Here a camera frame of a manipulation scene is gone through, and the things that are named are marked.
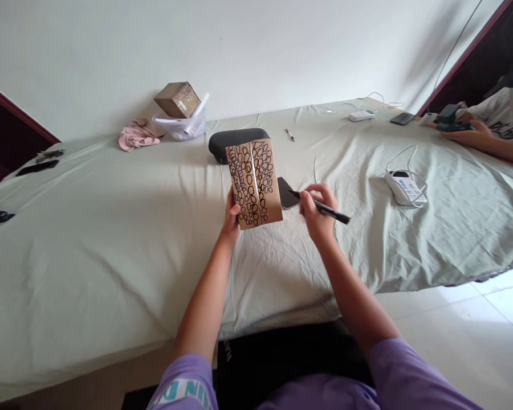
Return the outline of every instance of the cardboard box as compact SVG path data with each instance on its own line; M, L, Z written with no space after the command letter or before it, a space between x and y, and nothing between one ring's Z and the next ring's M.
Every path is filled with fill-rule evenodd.
M196 92L189 83L169 83L154 101L171 118L190 118L200 104Z
M255 140L226 148L234 201L241 206L241 229L283 220L272 140Z

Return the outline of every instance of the bed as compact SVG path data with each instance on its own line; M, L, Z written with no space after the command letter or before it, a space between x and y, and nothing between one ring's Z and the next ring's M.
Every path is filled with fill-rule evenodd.
M1 208L17 215L0 225L0 401L174 338L222 224L230 174L207 150L221 130L265 129L278 176L332 187L352 217L335 236L373 292L461 284L513 260L512 166L390 124L391 109L358 123L350 111L337 102L210 121L206 138L131 153L116 137L60 143L56 168L2 181ZM423 209L396 205L382 178L411 145L429 184ZM221 338L337 317L298 209L283 219L236 243Z

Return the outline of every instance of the dark red door frame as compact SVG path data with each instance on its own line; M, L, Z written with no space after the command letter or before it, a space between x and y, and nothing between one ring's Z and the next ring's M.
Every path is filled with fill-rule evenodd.
M460 56L458 61L452 66L449 73L443 78L443 80L439 83L437 88L431 93L429 98L426 100L424 105L420 108L418 111L418 116L422 116L425 113L426 108L429 104L435 99L437 94L440 93L440 91L443 89L443 87L449 82L450 78L454 75L454 73L457 72L457 70L461 67L463 62L466 60L466 58L471 54L473 49L479 44L479 42L483 39L483 37L488 33L488 31L492 28L492 26L496 23L496 21L502 16L502 14L505 12L505 10L509 7L513 0L503 0L502 4L498 7L496 12L492 15L492 17L488 20L488 22L484 25L484 27L481 29L479 34L473 39L469 47L466 51Z
M40 134L43 138L51 142L52 144L56 144L57 142L61 142L60 139L55 137L52 133L50 133L47 129L45 129L42 125L37 123L32 117L30 117L26 112L24 112L21 108L16 106L13 102L11 102L4 94L0 92L0 104L4 106L9 112L18 117L21 121L27 124L30 128L35 130L38 134Z

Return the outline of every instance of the black camera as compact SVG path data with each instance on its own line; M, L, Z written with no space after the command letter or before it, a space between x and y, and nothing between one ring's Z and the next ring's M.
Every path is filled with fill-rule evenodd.
M474 130L475 127L466 122L456 121L456 112L461 108L459 104L449 104L437 116L437 129L441 132L456 132Z

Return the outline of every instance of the white wall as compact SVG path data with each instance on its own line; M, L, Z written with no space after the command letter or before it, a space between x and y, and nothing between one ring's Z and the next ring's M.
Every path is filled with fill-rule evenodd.
M170 81L210 92L210 119L371 91L415 112L477 3L0 0L0 91L63 141L117 134Z

